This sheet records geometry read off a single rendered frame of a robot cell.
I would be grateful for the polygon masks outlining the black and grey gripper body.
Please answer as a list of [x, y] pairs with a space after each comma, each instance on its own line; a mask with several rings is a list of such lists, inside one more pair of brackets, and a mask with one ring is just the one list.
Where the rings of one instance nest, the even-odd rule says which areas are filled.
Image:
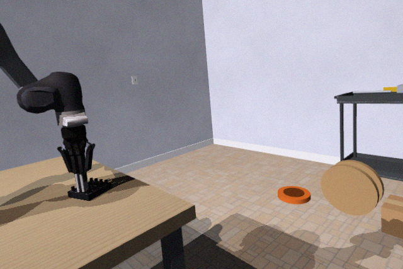
[[[62, 138], [64, 139], [63, 145], [67, 148], [68, 144], [72, 144], [73, 152], [76, 151], [74, 144], [79, 144], [80, 152], [86, 147], [86, 126], [81, 125], [77, 127], [61, 128]], [[68, 149], [68, 148], [67, 148]]]

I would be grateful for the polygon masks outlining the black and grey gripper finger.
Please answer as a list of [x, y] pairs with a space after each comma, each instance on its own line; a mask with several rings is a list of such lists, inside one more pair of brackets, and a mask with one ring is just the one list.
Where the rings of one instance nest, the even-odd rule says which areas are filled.
[[93, 149], [95, 147], [95, 144], [91, 144], [88, 141], [86, 141], [86, 158], [85, 158], [85, 150], [80, 152], [79, 150], [79, 144], [75, 143], [74, 147], [76, 149], [76, 155], [78, 158], [78, 163], [79, 163], [79, 176], [81, 180], [81, 188], [82, 192], [85, 192], [88, 187], [88, 177], [87, 177], [87, 171], [89, 171], [92, 167], [92, 160], [93, 160]]
[[[68, 150], [67, 150], [68, 148]], [[67, 148], [62, 144], [57, 150], [61, 153], [65, 162], [68, 172], [74, 173], [77, 192], [81, 191], [81, 181], [79, 177], [79, 165], [77, 161], [76, 153], [72, 150], [72, 144], [68, 144]]]

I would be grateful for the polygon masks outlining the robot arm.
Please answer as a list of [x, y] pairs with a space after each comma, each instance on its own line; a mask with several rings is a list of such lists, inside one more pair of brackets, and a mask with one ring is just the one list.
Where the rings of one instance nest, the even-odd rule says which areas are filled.
[[17, 102], [25, 111], [43, 113], [54, 109], [57, 124], [63, 128], [88, 123], [77, 76], [69, 72], [52, 72], [38, 80], [19, 58], [2, 24], [0, 68], [18, 87]]

